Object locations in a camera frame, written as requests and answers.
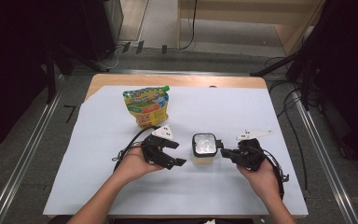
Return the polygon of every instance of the yellow bag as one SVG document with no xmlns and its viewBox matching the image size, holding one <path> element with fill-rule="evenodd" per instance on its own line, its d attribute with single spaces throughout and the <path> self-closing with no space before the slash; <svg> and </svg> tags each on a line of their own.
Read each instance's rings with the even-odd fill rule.
<svg viewBox="0 0 358 224">
<path fill-rule="evenodd" d="M 168 118 L 169 86 L 123 91 L 124 102 L 141 128 L 157 125 Z"/>
</svg>

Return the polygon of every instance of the metal rail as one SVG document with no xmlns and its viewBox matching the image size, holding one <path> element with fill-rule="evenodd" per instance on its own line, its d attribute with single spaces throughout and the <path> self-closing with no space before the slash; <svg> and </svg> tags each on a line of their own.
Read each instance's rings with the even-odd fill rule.
<svg viewBox="0 0 358 224">
<path fill-rule="evenodd" d="M 297 92 L 293 93 L 293 97 L 297 99 Z M 300 113 L 301 118 L 304 121 L 305 127 L 307 128 L 308 134 L 310 135 L 310 140 L 312 141 L 313 146 L 315 147 L 316 154 L 318 155 L 319 161 L 324 169 L 324 174 L 326 175 L 327 181 L 330 184 L 330 188 L 333 191 L 333 194 L 336 198 L 339 209 L 341 210 L 342 216 L 345 219 L 346 223 L 358 223 L 358 217 L 356 212 L 353 209 L 351 199 L 348 196 L 347 191 L 345 190 L 341 180 L 338 177 L 336 168 L 334 167 L 330 156 L 327 153 L 327 150 L 324 146 L 321 136 L 319 135 L 318 130 L 312 120 L 312 116 L 309 111 L 306 111 L 301 102 L 296 103 L 297 109 Z"/>
<path fill-rule="evenodd" d="M 4 189 L 0 194 L 0 223 L 3 222 L 8 208 L 13 202 L 14 196 L 20 187 L 21 181 L 24 178 L 25 172 L 28 169 L 29 164 L 36 152 L 37 146 L 39 145 L 40 139 L 48 126 L 48 122 L 57 106 L 57 103 L 61 97 L 63 84 L 65 83 L 65 77 L 60 75 L 58 81 L 58 90 L 54 99 L 49 105 L 46 105 L 42 116 L 34 127 L 34 131 L 28 140 L 28 143 L 21 154 L 16 167 L 14 168 L 9 180 L 6 182 Z"/>
</svg>

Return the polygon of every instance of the finger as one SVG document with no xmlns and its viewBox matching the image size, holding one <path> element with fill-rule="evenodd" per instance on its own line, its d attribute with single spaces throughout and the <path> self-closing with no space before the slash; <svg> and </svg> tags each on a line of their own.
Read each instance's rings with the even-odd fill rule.
<svg viewBox="0 0 358 224">
<path fill-rule="evenodd" d="M 130 154 L 134 154 L 134 155 L 144 155 L 142 153 L 142 149 L 140 147 L 133 147 L 129 150 L 129 152 L 127 153 L 127 155 L 130 155 Z"/>
<path fill-rule="evenodd" d="M 267 161 L 263 160 L 263 162 L 260 165 L 261 170 L 272 170 L 272 165 Z"/>
<path fill-rule="evenodd" d="M 241 174 L 243 174 L 245 177 L 248 177 L 252 171 L 249 171 L 247 170 L 246 168 L 240 166 L 240 165 L 237 165 L 237 169 L 241 172 Z"/>
<path fill-rule="evenodd" d="M 159 170 L 162 170 L 164 169 L 164 167 L 162 166 L 159 166 L 157 164 L 148 164 L 147 166 L 147 171 L 150 173 L 150 172 L 155 172 L 155 171 L 159 171 Z"/>
</svg>

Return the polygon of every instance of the white tabletop surface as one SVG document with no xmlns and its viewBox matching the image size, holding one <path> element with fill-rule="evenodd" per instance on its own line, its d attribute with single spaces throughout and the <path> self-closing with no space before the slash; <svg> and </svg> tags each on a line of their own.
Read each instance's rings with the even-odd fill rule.
<svg viewBox="0 0 358 224">
<path fill-rule="evenodd" d="M 62 159 L 45 215 L 72 215 L 98 190 L 115 167 L 112 161 L 141 129 L 128 112 L 123 91 L 143 87 L 105 86 L 80 108 L 69 147 Z M 213 164 L 194 165 L 191 139 L 213 133 L 225 148 L 236 148 L 236 135 L 246 130 L 273 131 L 260 137 L 290 175 L 283 184 L 284 203 L 295 217 L 308 214 L 296 173 L 266 89 L 171 87 L 169 124 L 177 149 L 165 148 L 182 167 L 155 172 L 128 184 L 109 215 L 116 217 L 258 217 L 268 214 L 235 164 L 218 152 Z M 149 134 L 141 135 L 139 140 Z"/>
</svg>

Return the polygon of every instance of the metal frame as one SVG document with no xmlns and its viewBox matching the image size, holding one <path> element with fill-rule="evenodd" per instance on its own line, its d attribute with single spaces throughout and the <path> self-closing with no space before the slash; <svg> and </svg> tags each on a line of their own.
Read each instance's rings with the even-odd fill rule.
<svg viewBox="0 0 358 224">
<path fill-rule="evenodd" d="M 298 98 L 297 92 L 293 92 L 293 97 Z M 333 194 L 336 198 L 339 209 L 341 210 L 342 216 L 345 219 L 346 223 L 358 223 L 358 217 L 351 203 L 351 199 L 344 188 L 339 176 L 337 174 L 336 168 L 334 167 L 330 156 L 327 153 L 327 150 L 324 146 L 321 136 L 319 135 L 318 130 L 312 120 L 310 112 L 307 111 L 301 102 L 296 103 L 298 112 L 300 113 L 301 118 L 305 124 L 305 127 L 310 135 L 310 140 L 312 141 L 313 146 L 315 147 L 316 154 L 318 155 L 319 161 L 324 169 L 324 174 L 326 175 L 327 181 L 330 184 L 330 188 L 333 191 Z"/>
<path fill-rule="evenodd" d="M 130 70 L 112 69 L 114 74 L 127 75 L 179 75 L 179 76 L 206 76 L 206 77 L 250 77 L 250 73 L 219 73 L 219 72 L 197 72 L 197 71 L 161 71 L 161 70 Z M 263 77 L 266 81 L 286 80 L 285 75 L 268 74 Z"/>
<path fill-rule="evenodd" d="M 19 161 L 17 162 L 16 167 L 14 168 L 9 180 L 6 182 L 4 189 L 0 194 L 0 223 L 3 222 L 8 208 L 13 202 L 14 196 L 17 193 L 17 190 L 20 187 L 21 181 L 25 176 L 25 173 L 28 169 L 29 164 L 36 152 L 37 146 L 39 145 L 40 139 L 43 136 L 43 133 L 48 126 L 50 118 L 54 113 L 54 110 L 57 106 L 58 101 L 60 100 L 63 84 L 65 83 L 66 78 L 63 75 L 60 75 L 58 80 L 58 90 L 55 97 L 52 99 L 49 105 L 46 105 L 45 110 L 42 113 L 39 121 L 37 122 L 34 131 L 28 140 L 28 143 L 21 154 Z"/>
</svg>

